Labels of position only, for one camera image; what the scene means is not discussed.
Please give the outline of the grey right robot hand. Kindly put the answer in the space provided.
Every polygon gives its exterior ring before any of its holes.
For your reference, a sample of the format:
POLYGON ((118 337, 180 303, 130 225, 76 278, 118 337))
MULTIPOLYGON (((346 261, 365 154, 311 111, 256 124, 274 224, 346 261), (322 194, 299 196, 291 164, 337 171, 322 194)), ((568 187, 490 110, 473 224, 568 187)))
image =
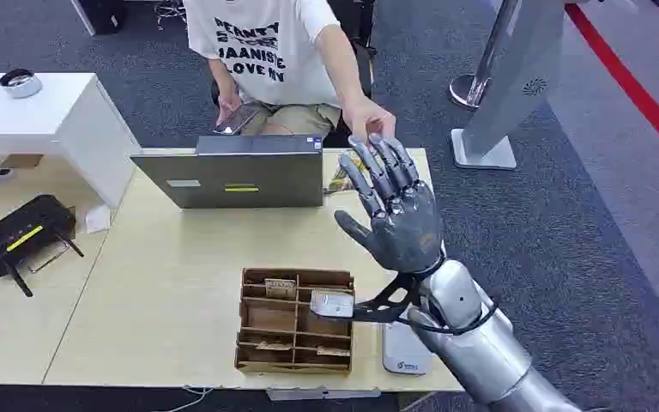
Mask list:
POLYGON ((365 227, 344 210, 334 217, 338 226, 374 260, 398 273, 424 273, 444 260, 443 224, 429 184, 420 178, 414 160, 399 140, 371 134, 348 144, 366 171, 349 154, 339 166, 357 192, 369 217, 365 227))

